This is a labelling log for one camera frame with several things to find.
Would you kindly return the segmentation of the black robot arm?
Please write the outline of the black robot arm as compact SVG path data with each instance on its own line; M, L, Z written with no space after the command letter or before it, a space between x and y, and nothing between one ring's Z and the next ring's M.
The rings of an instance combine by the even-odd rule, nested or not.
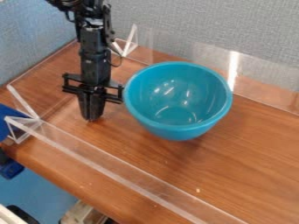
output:
M64 92L79 99L83 118L96 121L104 112L107 102L123 102L124 86L111 80L111 53L120 53L112 46L115 31L111 21L111 4L105 0L45 0L75 24L80 44L80 74L65 73L61 77Z

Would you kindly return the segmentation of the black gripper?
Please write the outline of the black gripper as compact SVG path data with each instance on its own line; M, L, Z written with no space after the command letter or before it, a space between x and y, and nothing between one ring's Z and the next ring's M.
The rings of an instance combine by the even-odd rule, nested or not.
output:
M101 117L105 102L123 102L124 87L111 79L112 66L109 57L87 58L80 62L80 74L65 73L61 76L61 89L77 96L85 120L96 121Z

